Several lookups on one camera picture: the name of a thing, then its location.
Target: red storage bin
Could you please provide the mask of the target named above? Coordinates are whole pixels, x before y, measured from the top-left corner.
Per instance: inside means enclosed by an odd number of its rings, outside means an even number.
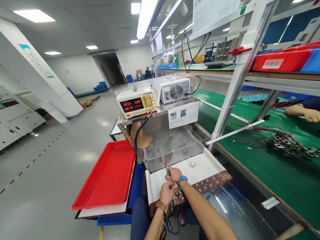
[[[263,72],[299,71],[312,55],[310,50],[319,47],[320,42],[315,42],[273,53],[257,55],[252,69]]]
[[[109,142],[71,209],[124,203],[128,197],[135,156],[127,140]]]

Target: worker in background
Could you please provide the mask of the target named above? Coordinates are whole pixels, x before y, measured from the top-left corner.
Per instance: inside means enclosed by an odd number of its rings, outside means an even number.
[[[147,67],[147,70],[146,70],[146,79],[148,79],[148,77],[151,78],[151,74],[150,74],[150,71],[149,71],[149,67]]]
[[[293,105],[286,112],[290,116],[305,116],[308,122],[320,123],[320,97]]]
[[[131,240],[158,240],[161,233],[162,222],[165,217],[163,205],[168,207],[172,203],[175,191],[180,185],[184,195],[187,197],[191,206],[183,204],[182,213],[179,213],[178,221],[184,226],[186,223],[191,225],[200,225],[200,240],[237,240],[230,226],[220,216],[220,214],[210,205],[210,203],[201,196],[189,183],[180,169],[169,166],[172,181],[166,176],[168,182],[164,183],[160,191],[159,207],[153,219],[150,217],[150,207],[145,197],[138,198],[132,210]]]

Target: gray floor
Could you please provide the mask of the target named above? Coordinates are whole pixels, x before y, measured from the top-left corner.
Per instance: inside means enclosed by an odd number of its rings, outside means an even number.
[[[201,88],[224,95],[227,87],[212,81],[201,84]],[[112,141],[109,133],[120,112],[112,89],[99,95],[76,122],[50,120],[35,129],[37,135],[25,136],[0,152],[1,191],[67,129],[0,195],[0,239],[98,239],[96,222],[75,220],[71,205],[102,150]],[[176,230],[176,220],[172,223]],[[167,239],[197,239],[198,230],[186,226],[178,236],[168,235]],[[130,239],[130,226],[108,226],[103,239]]]

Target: hand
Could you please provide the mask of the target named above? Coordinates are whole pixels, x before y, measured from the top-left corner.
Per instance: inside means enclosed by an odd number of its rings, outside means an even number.
[[[304,116],[308,122],[320,122],[320,112],[314,109],[306,109]]]
[[[172,181],[166,182],[161,186],[160,201],[163,202],[167,207],[173,200],[175,191],[178,189],[177,184],[173,184]]]
[[[171,174],[172,180],[173,180],[175,183],[178,183],[180,177],[182,176],[181,170],[180,170],[179,168],[173,168],[173,167],[169,166],[169,172],[170,172],[170,174]],[[170,181],[171,181],[171,179],[170,179],[169,176],[166,175],[165,178],[166,178],[167,180],[170,180]]]

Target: brown wristband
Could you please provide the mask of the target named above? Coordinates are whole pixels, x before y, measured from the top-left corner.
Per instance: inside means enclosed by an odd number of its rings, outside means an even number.
[[[163,202],[161,202],[160,200],[157,201],[157,204],[156,204],[156,208],[160,208],[164,211],[164,216],[167,218],[168,215],[169,215],[169,209],[167,207],[167,205],[165,205]]]

